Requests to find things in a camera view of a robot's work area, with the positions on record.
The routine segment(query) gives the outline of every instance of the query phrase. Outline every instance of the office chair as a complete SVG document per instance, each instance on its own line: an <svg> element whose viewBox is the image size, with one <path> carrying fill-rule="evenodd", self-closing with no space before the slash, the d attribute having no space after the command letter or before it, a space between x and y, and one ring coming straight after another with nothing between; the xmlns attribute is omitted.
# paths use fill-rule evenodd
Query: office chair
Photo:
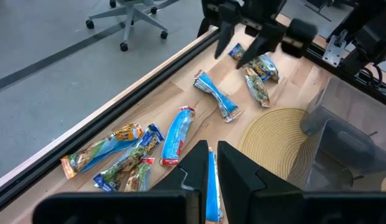
<svg viewBox="0 0 386 224"><path fill-rule="evenodd" d="M148 14L138 10L135 7L136 4L145 4L146 6L152 6L152 8L150 9L150 12L151 14L156 14L158 9L154 3L155 1L163 1L163 0L117 0L117 2L120 5L122 5L122 7L119 7L117 9L111 9L110 11L102 12L93 16L89 16L89 19L85 22L86 27L89 29L94 28L93 19L126 15L124 40L119 45L121 51L123 52L128 50L127 42L128 42L128 36L129 36L129 31L131 30L131 26L133 26L134 22L139 19L142 19L143 21L146 21L149 24L152 24L153 26L162 29L160 36L162 39L166 39L168 36L168 29L165 26L163 26L161 23L159 23L159 21L151 18ZM117 6L116 0L110 0L109 4L112 8Z"/></svg>

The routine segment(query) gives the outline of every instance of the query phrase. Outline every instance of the chair wheel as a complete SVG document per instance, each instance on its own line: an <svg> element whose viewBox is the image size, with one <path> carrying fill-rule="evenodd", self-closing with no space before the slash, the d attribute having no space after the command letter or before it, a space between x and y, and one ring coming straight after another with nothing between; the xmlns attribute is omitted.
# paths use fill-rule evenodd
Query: chair wheel
<svg viewBox="0 0 386 224"><path fill-rule="evenodd" d="M128 45L125 44L125 43L121 43L121 44L119 45L119 48L121 49L121 51L125 52L125 51L128 50Z"/></svg>
<svg viewBox="0 0 386 224"><path fill-rule="evenodd" d="M94 23L93 23L93 21L91 21L91 20L85 21L85 24L86 24L86 27L87 27L88 29L93 29L93 28L94 28Z"/></svg>
<svg viewBox="0 0 386 224"><path fill-rule="evenodd" d="M162 31L161 32L161 39L166 39L168 37L168 33L167 32L165 32L165 31Z"/></svg>
<svg viewBox="0 0 386 224"><path fill-rule="evenodd" d="M110 0L110 7L117 7L116 0Z"/></svg>
<svg viewBox="0 0 386 224"><path fill-rule="evenodd" d="M156 14L156 13L157 13L157 7L152 7L151 10L150 10L150 12L151 12L152 14Z"/></svg>

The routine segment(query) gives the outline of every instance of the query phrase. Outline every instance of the black cable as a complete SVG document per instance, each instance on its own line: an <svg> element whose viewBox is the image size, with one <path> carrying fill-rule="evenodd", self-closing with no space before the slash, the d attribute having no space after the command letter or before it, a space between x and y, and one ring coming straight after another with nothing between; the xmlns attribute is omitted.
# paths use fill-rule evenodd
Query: black cable
<svg viewBox="0 0 386 224"><path fill-rule="evenodd" d="M374 74L368 68L362 68L361 70L364 70L366 73L368 73L369 76L371 76L370 84L372 86L380 87L382 84L382 79L383 79L382 70L379 68L378 65L374 65L374 67L376 68L376 70L378 72L378 80L377 81L376 81L376 78L374 77Z"/></svg>

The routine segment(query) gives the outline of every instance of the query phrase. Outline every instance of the chair base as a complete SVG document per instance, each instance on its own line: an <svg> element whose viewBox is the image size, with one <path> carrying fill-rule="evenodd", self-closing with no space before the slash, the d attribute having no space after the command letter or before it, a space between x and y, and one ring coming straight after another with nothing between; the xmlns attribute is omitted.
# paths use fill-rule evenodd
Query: chair base
<svg viewBox="0 0 386 224"><path fill-rule="evenodd" d="M157 12L157 8L154 6L151 8L151 13L155 14ZM106 17L114 17L114 16L123 16L126 15L125 20L125 29L124 29L124 38L120 44L120 49L125 52L128 50L127 43L129 38L129 33L131 31L131 27L134 25L134 22L142 19L143 21L148 22L149 24L158 27L162 29L161 32L161 38L166 39L168 36L168 28L166 28L164 25L162 25L158 20L151 18L146 13L138 10L135 8L133 4L126 4L124 3L122 7L119 7L117 9L112 9L110 11L102 12L93 16L89 16L89 20L86 21L86 26L89 29L94 28L93 19L100 19L100 18L106 18Z"/></svg>

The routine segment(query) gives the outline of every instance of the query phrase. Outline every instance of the metal bracket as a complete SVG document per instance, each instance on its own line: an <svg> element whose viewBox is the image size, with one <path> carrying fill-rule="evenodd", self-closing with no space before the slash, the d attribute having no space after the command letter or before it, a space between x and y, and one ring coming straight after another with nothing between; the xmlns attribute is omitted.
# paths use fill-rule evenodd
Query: metal bracket
<svg viewBox="0 0 386 224"><path fill-rule="evenodd" d="M345 47L346 41L333 35L329 41L327 49L325 50L323 60L335 68L338 67L341 62L341 54L343 53Z"/></svg>

